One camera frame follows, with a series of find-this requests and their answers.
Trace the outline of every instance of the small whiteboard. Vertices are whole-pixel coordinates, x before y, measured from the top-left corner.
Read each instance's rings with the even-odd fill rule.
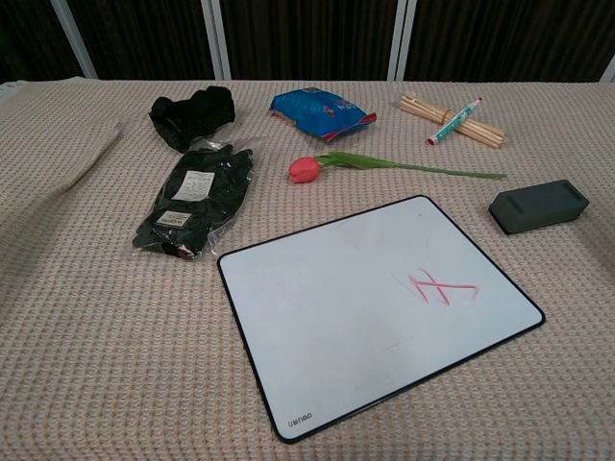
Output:
[[[223,255],[218,269],[285,442],[545,321],[424,196]]]

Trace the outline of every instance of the white label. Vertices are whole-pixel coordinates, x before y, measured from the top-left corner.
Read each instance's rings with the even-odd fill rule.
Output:
[[[209,194],[214,173],[203,171],[187,171],[182,187],[171,200],[183,200],[184,202],[201,202]]]
[[[171,228],[182,228],[190,219],[190,213],[180,213],[179,211],[165,211],[156,224],[162,224]]]

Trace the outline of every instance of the plastic package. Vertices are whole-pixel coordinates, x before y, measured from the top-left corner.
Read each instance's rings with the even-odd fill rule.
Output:
[[[201,139],[192,144],[136,230],[133,246],[184,259],[201,256],[208,242],[219,240],[239,212],[261,141],[230,144]]]
[[[318,88],[304,88],[279,94],[273,98],[273,113],[302,132],[331,141],[342,133],[352,133],[376,121],[336,94]]]
[[[234,121],[233,96],[224,86],[208,86],[182,101],[159,97],[150,118],[162,139],[183,153],[195,138],[210,136]]]

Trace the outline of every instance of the black cloth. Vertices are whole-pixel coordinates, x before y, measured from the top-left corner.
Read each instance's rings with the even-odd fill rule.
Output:
[[[184,153],[196,137],[210,136],[222,125],[234,121],[233,95],[224,86],[209,86],[190,99],[173,102],[159,97],[150,118],[162,139]]]
[[[185,259],[199,255],[215,231],[231,221],[248,190],[252,178],[252,151],[233,154],[233,146],[218,151],[200,149],[187,152],[160,189],[150,215],[136,230],[133,245]],[[210,172],[215,176],[206,199],[199,202],[173,200],[188,171]],[[165,212],[184,213],[176,225],[164,223]]]

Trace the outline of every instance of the black eraser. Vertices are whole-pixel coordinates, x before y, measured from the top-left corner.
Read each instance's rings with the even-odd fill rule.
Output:
[[[589,201],[567,180],[500,192],[489,212],[506,233],[577,219]]]

